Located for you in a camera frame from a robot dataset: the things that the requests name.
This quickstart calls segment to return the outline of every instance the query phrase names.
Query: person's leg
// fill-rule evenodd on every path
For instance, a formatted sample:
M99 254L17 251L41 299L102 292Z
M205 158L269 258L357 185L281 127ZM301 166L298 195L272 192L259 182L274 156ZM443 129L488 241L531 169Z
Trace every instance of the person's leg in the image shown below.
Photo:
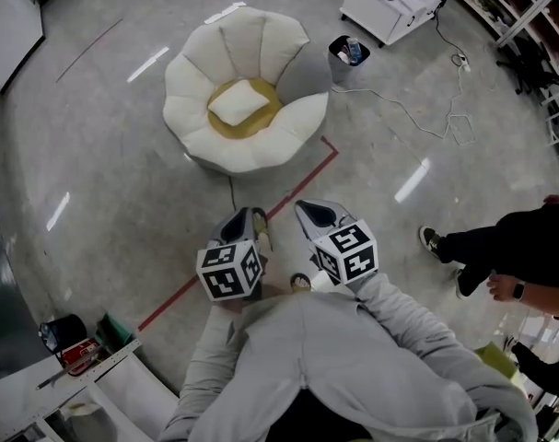
M429 227L422 227L419 237L423 245L442 263L452 261L465 264L456 275L459 297L468 297L490 276L494 268L495 227L480 227L467 232L440 237Z
M559 396L559 362L546 364L522 343L515 343L512 353L516 356L523 375L543 390Z
M437 244L437 255L443 263L490 262L495 248L495 226L447 234Z

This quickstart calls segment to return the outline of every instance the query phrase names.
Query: green object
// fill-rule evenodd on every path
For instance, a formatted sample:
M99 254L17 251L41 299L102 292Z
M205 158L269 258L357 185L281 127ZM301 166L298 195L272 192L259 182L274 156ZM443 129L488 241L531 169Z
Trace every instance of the green object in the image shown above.
M125 329L110 313L105 313L105 316L97 323L95 339L101 347L104 347L113 355L133 341L134 335Z
M518 371L512 360L495 343L489 343L485 347L476 349L475 353L486 365L498 370L508 379L512 379Z

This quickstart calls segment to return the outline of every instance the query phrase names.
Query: hand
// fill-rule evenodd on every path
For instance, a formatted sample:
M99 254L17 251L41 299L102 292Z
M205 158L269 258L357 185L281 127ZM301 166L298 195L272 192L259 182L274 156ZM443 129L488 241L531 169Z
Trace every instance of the hand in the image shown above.
M488 282L494 301L514 301L515 286L520 280L516 276L492 275Z
M559 195L547 195L543 202L545 204L559 204Z

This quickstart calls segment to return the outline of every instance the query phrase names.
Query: wall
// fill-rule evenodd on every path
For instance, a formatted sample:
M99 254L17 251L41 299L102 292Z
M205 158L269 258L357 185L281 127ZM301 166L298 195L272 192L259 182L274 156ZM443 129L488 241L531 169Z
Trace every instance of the wall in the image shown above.
M41 37L37 5L30 0L0 0L0 90Z
M0 235L0 378L48 355L13 276Z

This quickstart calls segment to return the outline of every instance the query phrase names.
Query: white cart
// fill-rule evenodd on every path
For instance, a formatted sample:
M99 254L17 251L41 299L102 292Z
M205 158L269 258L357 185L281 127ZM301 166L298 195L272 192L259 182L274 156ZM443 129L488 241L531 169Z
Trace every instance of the white cart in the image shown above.
M435 16L443 0L344 0L342 19L351 18L379 39L393 44Z

